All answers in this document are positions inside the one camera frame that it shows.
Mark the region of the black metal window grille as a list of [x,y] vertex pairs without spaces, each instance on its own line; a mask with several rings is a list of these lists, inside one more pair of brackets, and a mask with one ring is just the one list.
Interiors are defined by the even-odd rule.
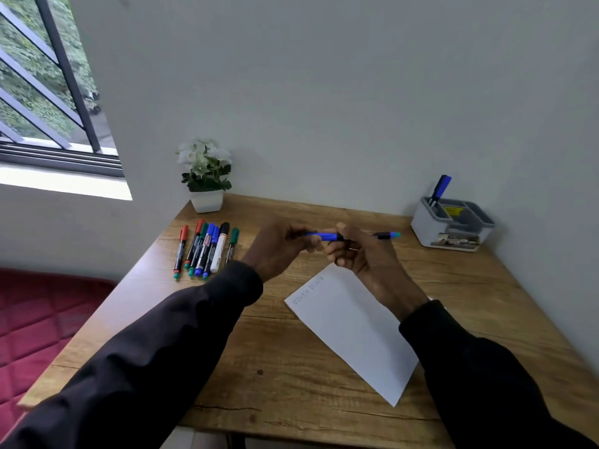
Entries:
[[69,0],[0,0],[0,163],[124,178]]

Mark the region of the red quilted mattress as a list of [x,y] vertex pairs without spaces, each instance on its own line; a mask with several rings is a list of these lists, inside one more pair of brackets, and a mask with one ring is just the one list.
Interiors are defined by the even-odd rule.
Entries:
[[0,269],[0,441],[24,413],[19,400],[115,284]]

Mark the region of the grey white desk organizer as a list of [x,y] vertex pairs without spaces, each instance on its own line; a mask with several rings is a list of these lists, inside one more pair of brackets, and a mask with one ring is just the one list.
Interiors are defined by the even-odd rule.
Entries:
[[[411,222],[416,238],[424,247],[475,252],[495,229],[492,218],[474,202],[441,198],[431,208],[428,199],[422,197],[417,203]],[[443,206],[462,206],[466,210],[452,218]]]

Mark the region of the white paper sheet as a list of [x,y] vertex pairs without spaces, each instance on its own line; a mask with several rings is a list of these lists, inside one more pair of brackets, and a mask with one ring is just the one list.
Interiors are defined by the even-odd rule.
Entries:
[[418,364],[400,322],[349,270],[325,267],[285,299],[288,308],[392,407]]

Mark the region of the potted white flower plant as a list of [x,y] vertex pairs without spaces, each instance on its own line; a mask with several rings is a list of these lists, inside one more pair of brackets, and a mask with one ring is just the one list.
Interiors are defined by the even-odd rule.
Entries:
[[194,138],[178,147],[177,163],[185,168],[182,184],[189,191],[196,213],[220,211],[224,193],[232,187],[228,179],[232,170],[230,152],[213,139]]

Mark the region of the person's left forearm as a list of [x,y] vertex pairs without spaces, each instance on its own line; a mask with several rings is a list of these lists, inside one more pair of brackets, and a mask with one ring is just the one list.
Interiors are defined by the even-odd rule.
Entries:
[[0,443],[0,449],[159,449],[214,371],[243,309],[263,293],[231,262],[116,333]]

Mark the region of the person's left hand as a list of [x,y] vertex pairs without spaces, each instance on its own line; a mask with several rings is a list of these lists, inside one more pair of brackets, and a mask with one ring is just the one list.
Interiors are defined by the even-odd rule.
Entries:
[[283,251],[283,225],[286,220],[290,219],[276,217],[264,223],[241,258],[241,262],[252,268],[263,283],[281,275],[299,256]]

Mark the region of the blue black marker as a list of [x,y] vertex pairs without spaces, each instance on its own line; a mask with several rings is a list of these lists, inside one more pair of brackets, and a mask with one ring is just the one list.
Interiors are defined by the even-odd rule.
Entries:
[[449,175],[442,175],[440,177],[440,179],[438,180],[437,185],[435,186],[431,197],[428,199],[428,206],[433,208],[435,207],[439,200],[441,199],[442,195],[444,194],[446,188],[448,187],[448,185],[450,184],[452,180],[452,177]]

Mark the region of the person's right forearm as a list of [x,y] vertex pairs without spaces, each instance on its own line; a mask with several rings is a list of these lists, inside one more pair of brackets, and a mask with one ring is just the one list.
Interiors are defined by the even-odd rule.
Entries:
[[511,351],[468,332],[440,301],[393,296],[385,306],[400,320],[456,449],[599,449],[550,414]]

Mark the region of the row of coloured markers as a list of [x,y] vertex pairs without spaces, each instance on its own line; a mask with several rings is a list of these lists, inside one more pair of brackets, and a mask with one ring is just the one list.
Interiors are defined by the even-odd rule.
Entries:
[[180,280],[184,273],[191,278],[207,281],[233,257],[239,229],[229,223],[208,224],[199,220],[189,241],[189,226],[180,230],[173,278]]

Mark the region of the blue cap marker pen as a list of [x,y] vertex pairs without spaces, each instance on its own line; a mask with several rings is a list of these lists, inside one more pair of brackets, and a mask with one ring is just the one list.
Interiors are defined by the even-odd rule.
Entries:
[[[399,232],[368,232],[368,234],[380,240],[396,239],[401,236]],[[338,233],[309,232],[306,233],[306,236],[318,236],[322,241],[327,242],[346,241],[346,238]]]

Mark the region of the person's right hand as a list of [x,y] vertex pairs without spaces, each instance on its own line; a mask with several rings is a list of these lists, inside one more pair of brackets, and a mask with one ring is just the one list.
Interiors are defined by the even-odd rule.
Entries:
[[363,270],[351,272],[400,321],[430,301],[401,265],[391,241],[377,239],[365,231]]

